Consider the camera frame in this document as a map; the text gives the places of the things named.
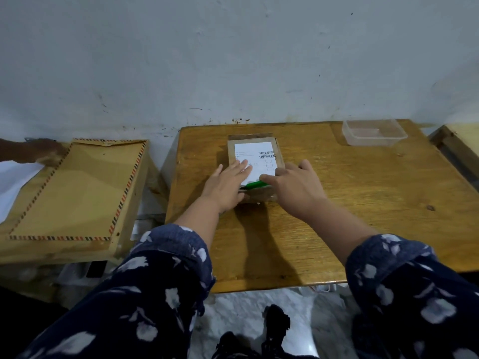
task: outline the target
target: floor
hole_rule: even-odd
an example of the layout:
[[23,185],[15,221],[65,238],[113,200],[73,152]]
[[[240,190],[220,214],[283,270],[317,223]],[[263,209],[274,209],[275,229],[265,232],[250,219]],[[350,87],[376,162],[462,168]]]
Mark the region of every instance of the floor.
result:
[[227,331],[242,336],[260,352],[264,340],[262,313],[272,303],[291,318],[291,328],[283,341],[286,352],[322,359],[357,358],[351,322],[359,308],[346,291],[346,295],[340,295],[291,288],[210,296],[205,302],[205,315],[195,323],[190,358],[211,358],[219,338]]

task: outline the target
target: wall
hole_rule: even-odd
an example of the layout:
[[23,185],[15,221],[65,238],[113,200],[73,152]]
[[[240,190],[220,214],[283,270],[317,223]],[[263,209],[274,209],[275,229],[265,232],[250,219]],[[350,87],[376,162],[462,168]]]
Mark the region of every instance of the wall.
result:
[[479,0],[2,0],[0,137],[149,138],[169,182],[182,126],[474,120],[478,14]]

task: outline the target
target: person's hand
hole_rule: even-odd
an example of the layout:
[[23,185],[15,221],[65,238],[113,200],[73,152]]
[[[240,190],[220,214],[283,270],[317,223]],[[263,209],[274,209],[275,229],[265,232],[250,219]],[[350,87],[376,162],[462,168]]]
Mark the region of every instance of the person's hand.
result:
[[39,138],[19,144],[18,163],[39,162],[48,166],[56,165],[67,153],[67,149],[59,142]]
[[327,199],[311,163],[303,160],[296,166],[288,162],[285,169],[277,168],[275,174],[262,174],[260,180],[275,188],[278,203],[286,212],[308,223],[315,205]]
[[236,160],[222,172],[223,165],[220,164],[206,181],[201,197],[214,201],[219,213],[233,209],[244,198],[244,193],[238,193],[238,189],[253,169],[247,165],[248,160],[242,163]]

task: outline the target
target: plastic container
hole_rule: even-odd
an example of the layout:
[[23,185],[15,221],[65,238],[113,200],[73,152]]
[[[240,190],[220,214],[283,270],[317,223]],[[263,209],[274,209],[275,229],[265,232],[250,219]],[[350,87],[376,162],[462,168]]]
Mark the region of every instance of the plastic container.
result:
[[392,146],[408,137],[396,120],[343,121],[343,135],[351,146]]

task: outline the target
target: white paper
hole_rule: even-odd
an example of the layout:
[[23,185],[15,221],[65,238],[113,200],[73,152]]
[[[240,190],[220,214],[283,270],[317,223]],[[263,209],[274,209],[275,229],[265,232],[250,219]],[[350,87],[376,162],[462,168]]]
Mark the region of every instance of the white paper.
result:
[[235,156],[239,161],[248,160],[248,165],[253,166],[251,174],[241,183],[242,186],[259,181],[261,174],[274,175],[278,167],[271,142],[235,144]]
[[15,161],[0,162],[0,223],[7,219],[23,185],[43,168],[42,164],[19,164]]

